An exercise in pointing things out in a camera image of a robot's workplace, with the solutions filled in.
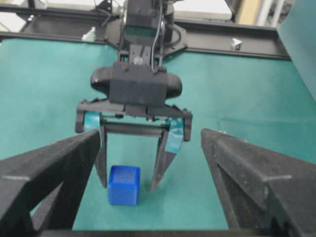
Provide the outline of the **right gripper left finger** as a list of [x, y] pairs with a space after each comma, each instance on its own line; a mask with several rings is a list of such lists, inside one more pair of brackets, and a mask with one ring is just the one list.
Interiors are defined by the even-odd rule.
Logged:
[[3, 237], [86, 237], [74, 221], [100, 148], [94, 129], [0, 162]]

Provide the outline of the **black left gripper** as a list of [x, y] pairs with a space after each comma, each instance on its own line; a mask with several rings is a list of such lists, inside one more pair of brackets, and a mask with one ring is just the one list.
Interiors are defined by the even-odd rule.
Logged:
[[[190, 141], [192, 132], [193, 115], [187, 109], [179, 109], [175, 105], [134, 106], [111, 103], [108, 99], [94, 99], [92, 101], [83, 100], [76, 107], [75, 132], [83, 132], [84, 114], [87, 112], [112, 113], [116, 118], [122, 116], [144, 117], [147, 119], [181, 118], [184, 120], [184, 141]], [[163, 179], [166, 170], [176, 157], [175, 153], [165, 151], [169, 132], [164, 130], [158, 139], [158, 148], [154, 165], [154, 172], [151, 183], [151, 191], [154, 192]], [[105, 126], [100, 126], [101, 146], [95, 160], [95, 167], [103, 188], [107, 187], [107, 131]]]

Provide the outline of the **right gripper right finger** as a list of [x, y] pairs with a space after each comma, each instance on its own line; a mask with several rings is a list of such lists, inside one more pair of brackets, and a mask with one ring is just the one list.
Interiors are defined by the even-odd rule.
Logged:
[[201, 147], [230, 228], [316, 234], [316, 166], [205, 128]]

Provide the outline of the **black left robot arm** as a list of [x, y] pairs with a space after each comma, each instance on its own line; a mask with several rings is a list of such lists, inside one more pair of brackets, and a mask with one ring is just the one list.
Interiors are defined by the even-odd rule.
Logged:
[[117, 48], [118, 59], [93, 72], [90, 85], [105, 98], [79, 102], [75, 122], [77, 133], [100, 132], [95, 167], [103, 187], [109, 133], [158, 138], [152, 190], [190, 140], [192, 113], [166, 103], [181, 95], [182, 82], [162, 64], [165, 56], [186, 48], [186, 36], [174, 23], [171, 0], [127, 0], [120, 17], [106, 24], [105, 41]]

